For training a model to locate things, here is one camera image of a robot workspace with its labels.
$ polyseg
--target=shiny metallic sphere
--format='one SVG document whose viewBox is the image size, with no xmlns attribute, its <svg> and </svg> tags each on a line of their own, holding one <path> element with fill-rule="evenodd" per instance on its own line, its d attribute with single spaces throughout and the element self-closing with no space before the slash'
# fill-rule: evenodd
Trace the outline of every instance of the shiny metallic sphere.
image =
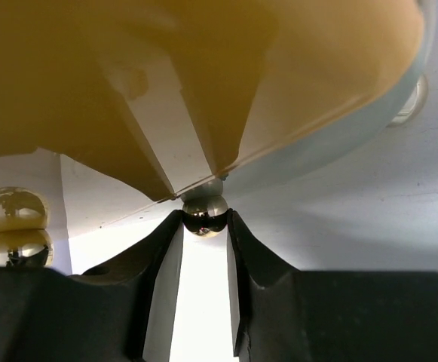
<svg viewBox="0 0 438 362">
<path fill-rule="evenodd" d="M 41 267 L 53 262 L 53 244 L 45 230 L 0 232 L 0 266 Z"/>
<path fill-rule="evenodd" d="M 207 183 L 194 187 L 180 196 L 183 202 L 196 198 L 220 196 L 224 192 L 224 183 L 221 179 L 212 179 Z"/>
<path fill-rule="evenodd" d="M 49 219 L 45 199 L 20 187 L 0 188 L 0 232 L 45 229 Z"/>
<path fill-rule="evenodd" d="M 213 237 L 227 225 L 228 205 L 222 196 L 195 198 L 186 201 L 182 210 L 183 225 L 201 237 Z"/>
</svg>

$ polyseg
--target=gray surface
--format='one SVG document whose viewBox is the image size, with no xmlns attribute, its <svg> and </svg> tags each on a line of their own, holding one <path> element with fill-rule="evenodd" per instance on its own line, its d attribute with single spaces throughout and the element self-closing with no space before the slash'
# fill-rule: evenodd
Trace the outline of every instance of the gray surface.
<svg viewBox="0 0 438 362">
<path fill-rule="evenodd" d="M 430 93 L 417 118 L 282 184 L 258 181 L 260 187 L 235 193 L 228 185 L 233 174 L 225 182 L 229 205 L 294 266 L 438 270 L 436 24 L 426 70 Z"/>
</svg>

